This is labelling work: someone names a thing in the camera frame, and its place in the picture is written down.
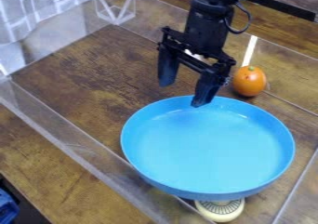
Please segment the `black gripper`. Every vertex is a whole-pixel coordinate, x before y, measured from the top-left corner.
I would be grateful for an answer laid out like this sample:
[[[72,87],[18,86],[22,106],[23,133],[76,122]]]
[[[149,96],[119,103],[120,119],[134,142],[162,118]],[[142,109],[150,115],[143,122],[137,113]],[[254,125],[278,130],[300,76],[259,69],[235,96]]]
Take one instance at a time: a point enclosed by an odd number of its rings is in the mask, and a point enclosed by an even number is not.
[[[211,4],[206,0],[191,0],[186,19],[186,29],[181,33],[170,27],[162,29],[163,40],[159,44],[158,79],[159,86],[174,84],[179,70],[178,57],[187,49],[193,54],[217,59],[229,67],[235,60],[222,51],[234,17],[234,8],[222,3]],[[191,106],[209,104],[227,77],[205,71],[201,75]]]

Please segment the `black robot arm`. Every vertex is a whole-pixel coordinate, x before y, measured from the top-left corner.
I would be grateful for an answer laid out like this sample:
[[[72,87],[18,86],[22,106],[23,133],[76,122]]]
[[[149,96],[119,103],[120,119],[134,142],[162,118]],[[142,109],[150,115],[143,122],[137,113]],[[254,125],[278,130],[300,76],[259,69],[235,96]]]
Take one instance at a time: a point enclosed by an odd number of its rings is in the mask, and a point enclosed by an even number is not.
[[[159,86],[170,86],[177,79],[179,64],[201,74],[191,101],[193,107],[210,103],[221,87],[226,84],[231,68],[237,61],[223,51],[229,33],[241,34],[231,27],[234,7],[251,18],[239,0],[190,0],[186,29],[181,33],[163,27],[163,39],[158,44],[158,79]]]

